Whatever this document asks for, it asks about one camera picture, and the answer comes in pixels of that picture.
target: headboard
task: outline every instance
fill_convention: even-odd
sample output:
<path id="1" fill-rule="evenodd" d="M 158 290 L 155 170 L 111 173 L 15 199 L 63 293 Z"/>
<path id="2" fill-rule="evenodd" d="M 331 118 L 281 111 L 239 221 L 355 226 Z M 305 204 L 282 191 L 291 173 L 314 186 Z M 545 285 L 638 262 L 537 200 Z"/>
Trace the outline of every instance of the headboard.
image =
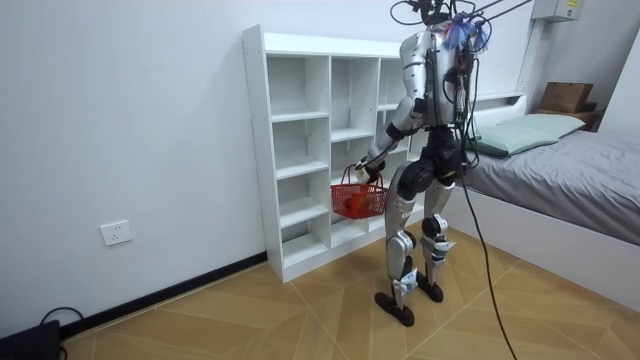
<path id="1" fill-rule="evenodd" d="M 476 125 L 479 128 L 497 125 L 524 116 L 526 109 L 526 93 L 479 95 L 474 113 Z"/>

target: green pillow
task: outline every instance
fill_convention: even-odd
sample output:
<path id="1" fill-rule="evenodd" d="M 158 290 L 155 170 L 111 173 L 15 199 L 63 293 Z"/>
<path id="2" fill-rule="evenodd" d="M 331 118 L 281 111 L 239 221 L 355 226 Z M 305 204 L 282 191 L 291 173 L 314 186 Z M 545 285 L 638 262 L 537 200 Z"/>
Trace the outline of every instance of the green pillow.
<path id="1" fill-rule="evenodd" d="M 567 115 L 532 114 L 509 120 L 506 123 L 544 131 L 560 139 L 584 126 L 582 120 Z"/>
<path id="2" fill-rule="evenodd" d="M 558 138 L 546 131 L 532 129 L 518 123 L 507 121 L 496 126 L 480 129 L 482 138 L 477 144 L 480 153 L 506 157 L 543 145 L 551 145 L 558 142 Z"/>

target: gray bedsheet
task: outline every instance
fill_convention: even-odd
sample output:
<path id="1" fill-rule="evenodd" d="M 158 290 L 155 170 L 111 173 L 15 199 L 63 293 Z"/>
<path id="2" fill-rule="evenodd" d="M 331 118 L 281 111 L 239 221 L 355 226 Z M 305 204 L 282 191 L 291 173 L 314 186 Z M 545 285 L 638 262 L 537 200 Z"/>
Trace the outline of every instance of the gray bedsheet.
<path id="1" fill-rule="evenodd" d="M 578 131 L 507 159 L 482 156 L 474 189 L 640 245 L 640 141 Z"/>

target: white bookshelf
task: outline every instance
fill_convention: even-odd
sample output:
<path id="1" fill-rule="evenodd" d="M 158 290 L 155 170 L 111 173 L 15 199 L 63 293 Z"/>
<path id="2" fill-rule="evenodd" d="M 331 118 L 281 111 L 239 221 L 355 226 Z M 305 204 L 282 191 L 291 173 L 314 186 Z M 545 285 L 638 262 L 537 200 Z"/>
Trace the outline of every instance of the white bookshelf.
<path id="1" fill-rule="evenodd" d="M 367 153 L 404 96 L 399 44 L 258 25 L 243 33 L 243 47 L 265 244 L 271 267 L 289 281 L 384 236 L 383 216 L 333 213 L 330 185 Z M 422 146 L 405 139 L 387 156 L 386 186 Z M 422 217 L 420 198 L 409 223 Z"/>

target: robot leg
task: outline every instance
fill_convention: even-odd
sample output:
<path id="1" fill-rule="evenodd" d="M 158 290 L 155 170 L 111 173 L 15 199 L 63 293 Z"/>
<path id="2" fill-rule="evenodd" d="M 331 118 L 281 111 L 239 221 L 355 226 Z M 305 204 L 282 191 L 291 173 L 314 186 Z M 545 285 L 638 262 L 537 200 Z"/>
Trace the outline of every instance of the robot leg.
<path id="1" fill-rule="evenodd" d="M 385 211 L 387 235 L 387 276 L 391 281 L 391 294 L 377 293 L 375 301 L 383 310 L 394 316 L 405 326 L 413 326 L 414 316 L 405 305 L 404 298 L 417 287 L 417 268 L 413 265 L 411 252 L 416 246 L 415 237 L 404 227 L 411 216 L 415 196 L 424 191 L 433 181 L 433 163 L 418 160 L 404 164 L 396 171 Z"/>
<path id="2" fill-rule="evenodd" d="M 444 294 L 437 281 L 440 267 L 444 265 L 445 257 L 455 245 L 446 240 L 447 221 L 440 215 L 447 204 L 455 183 L 445 185 L 434 181 L 425 193 L 424 221 L 422 222 L 422 251 L 425 258 L 426 276 L 418 275 L 418 286 L 433 300 L 440 303 Z"/>

